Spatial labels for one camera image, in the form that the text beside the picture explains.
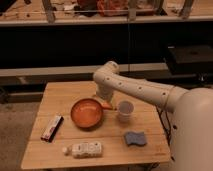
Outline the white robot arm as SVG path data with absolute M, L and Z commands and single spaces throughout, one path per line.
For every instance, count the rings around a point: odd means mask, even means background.
M 173 114 L 169 171 L 213 171 L 213 89 L 187 90 L 120 76 L 114 61 L 97 69 L 93 80 L 104 100 L 117 90 Z

